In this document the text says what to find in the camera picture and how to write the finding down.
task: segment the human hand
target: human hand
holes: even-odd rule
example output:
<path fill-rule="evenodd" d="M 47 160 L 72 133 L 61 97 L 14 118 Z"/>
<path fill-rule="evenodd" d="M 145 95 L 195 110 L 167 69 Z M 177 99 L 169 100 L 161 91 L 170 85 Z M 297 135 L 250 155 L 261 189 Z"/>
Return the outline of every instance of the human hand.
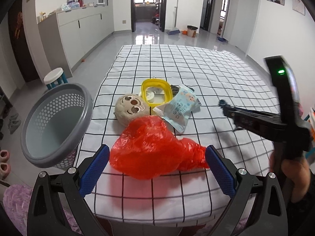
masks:
<path fill-rule="evenodd" d="M 269 163 L 270 172 L 273 172 L 274 152 L 270 156 Z M 286 159 L 281 164 L 281 170 L 294 183 L 291 202 L 299 202 L 308 192 L 311 183 L 311 172 L 307 160 L 304 157 L 300 162 Z"/>

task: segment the red thermos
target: red thermos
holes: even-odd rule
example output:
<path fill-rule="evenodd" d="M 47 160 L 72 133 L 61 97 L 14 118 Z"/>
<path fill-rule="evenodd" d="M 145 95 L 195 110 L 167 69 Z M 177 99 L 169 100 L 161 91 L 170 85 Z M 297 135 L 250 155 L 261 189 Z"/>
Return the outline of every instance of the red thermos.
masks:
<path fill-rule="evenodd" d="M 78 0 L 78 3 L 80 4 L 80 7 L 83 7 L 83 0 Z"/>

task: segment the checkered tablecloth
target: checkered tablecloth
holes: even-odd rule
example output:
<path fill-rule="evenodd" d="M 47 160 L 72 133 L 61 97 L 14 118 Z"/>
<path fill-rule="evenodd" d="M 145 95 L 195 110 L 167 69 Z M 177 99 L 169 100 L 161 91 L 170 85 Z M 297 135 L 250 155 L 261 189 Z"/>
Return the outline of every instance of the checkered tablecloth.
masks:
<path fill-rule="evenodd" d="M 124 127 L 114 106 L 125 93 L 138 94 L 147 78 L 192 87 L 201 109 L 194 112 L 184 134 L 203 146 L 214 145 L 236 167 L 266 175 L 270 141 L 246 130 L 233 132 L 218 101 L 247 109 L 278 113 L 278 100 L 259 76 L 232 53 L 177 45 L 125 45 L 101 83 L 93 118 L 79 145 L 75 165 L 92 156 L 102 143 L 110 148 Z M 211 170 L 174 171 L 152 180 L 136 180 L 108 164 L 92 194 L 85 197 L 97 216 L 122 222 L 202 224 L 219 216 L 229 202 Z"/>

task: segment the basket rim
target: basket rim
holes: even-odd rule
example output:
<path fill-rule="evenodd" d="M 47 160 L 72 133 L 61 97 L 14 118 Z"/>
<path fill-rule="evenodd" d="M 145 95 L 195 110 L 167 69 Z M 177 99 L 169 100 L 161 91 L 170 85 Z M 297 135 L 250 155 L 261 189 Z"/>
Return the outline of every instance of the basket rim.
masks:
<path fill-rule="evenodd" d="M 77 124 L 69 134 L 69 136 L 64 140 L 61 146 L 52 154 L 48 154 L 43 157 L 33 157 L 26 145 L 26 132 L 29 126 L 30 120 L 37 110 L 37 108 L 50 96 L 68 89 L 75 89 L 84 96 L 84 108 L 81 114 L 81 120 L 78 120 Z M 25 158 L 31 162 L 33 165 L 39 168 L 49 168 L 57 165 L 59 162 L 63 161 L 68 154 L 73 151 L 77 145 L 82 140 L 85 132 L 88 129 L 88 126 L 92 119 L 93 113 L 93 102 L 91 94 L 88 90 L 81 84 L 78 83 L 65 83 L 61 84 L 41 96 L 41 98 L 35 103 L 35 105 L 29 111 L 22 128 L 21 133 L 21 148 Z"/>

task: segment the metal screw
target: metal screw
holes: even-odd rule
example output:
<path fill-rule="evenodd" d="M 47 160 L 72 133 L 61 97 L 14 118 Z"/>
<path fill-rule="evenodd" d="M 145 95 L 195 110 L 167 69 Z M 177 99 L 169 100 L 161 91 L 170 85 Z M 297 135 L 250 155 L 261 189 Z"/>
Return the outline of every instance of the metal screw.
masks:
<path fill-rule="evenodd" d="M 39 177 L 44 177 L 44 176 L 46 176 L 46 172 L 45 172 L 45 171 L 42 171 L 42 172 L 40 172 L 40 173 L 38 174 L 38 176 L 39 176 Z"/>
<path fill-rule="evenodd" d="M 73 173 L 75 173 L 76 171 L 77 171 L 77 170 L 76 170 L 76 168 L 74 168 L 74 167 L 68 169 L 68 173 L 69 173 L 69 174 L 73 174 Z"/>
<path fill-rule="evenodd" d="M 239 169 L 238 172 L 239 172 L 241 175 L 246 175 L 246 174 L 247 174 L 246 169 Z"/>
<path fill-rule="evenodd" d="M 275 175 L 274 173 L 272 173 L 272 172 L 270 172 L 270 173 L 268 174 L 268 176 L 271 177 L 271 178 L 276 178 L 276 175 Z"/>

